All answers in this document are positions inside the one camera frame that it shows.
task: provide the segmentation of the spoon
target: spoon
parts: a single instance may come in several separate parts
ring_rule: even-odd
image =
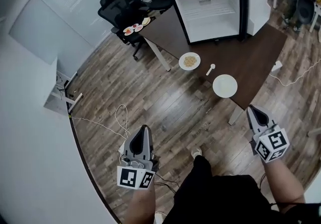
[[[215,69],[215,64],[211,64],[209,71],[206,73],[207,76],[210,75],[212,69]]]

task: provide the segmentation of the person's left arm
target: person's left arm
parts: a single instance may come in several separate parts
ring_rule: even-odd
[[[135,190],[125,214],[124,224],[153,224],[156,211],[154,179],[148,190]]]

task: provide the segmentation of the person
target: person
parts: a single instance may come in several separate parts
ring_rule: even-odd
[[[202,151],[195,149],[192,156],[194,166],[174,195],[174,206],[163,224],[298,223],[302,216],[299,213],[305,212],[295,206],[305,203],[304,189],[280,159],[263,163],[271,192],[279,203],[279,211],[275,211],[271,210],[271,205],[251,176],[213,177],[211,165],[202,156]],[[124,224],[152,224],[154,214],[155,189],[152,180],[148,190],[134,192]]]
[[[283,24],[289,26],[290,20],[293,18],[296,11],[297,0],[291,0],[289,6],[284,14],[282,14]],[[299,33],[302,29],[302,23],[296,20],[293,30]]]

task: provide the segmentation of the white marker cube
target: white marker cube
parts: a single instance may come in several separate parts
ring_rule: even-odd
[[[130,189],[148,189],[155,172],[132,167],[117,167],[117,185]]]
[[[282,157],[289,145],[285,129],[281,129],[259,137],[255,150],[268,163]]]

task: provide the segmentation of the brown table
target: brown table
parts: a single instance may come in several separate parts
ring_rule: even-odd
[[[157,46],[179,59],[187,52],[195,52],[201,64],[194,71],[213,83],[221,74],[233,76],[238,84],[237,92],[231,99],[238,105],[229,121],[233,124],[258,93],[281,53],[286,35],[266,24],[253,37],[244,42],[226,39],[189,45],[183,33],[175,9],[172,7],[140,31],[167,71],[169,65]],[[216,68],[206,76],[211,63]]]

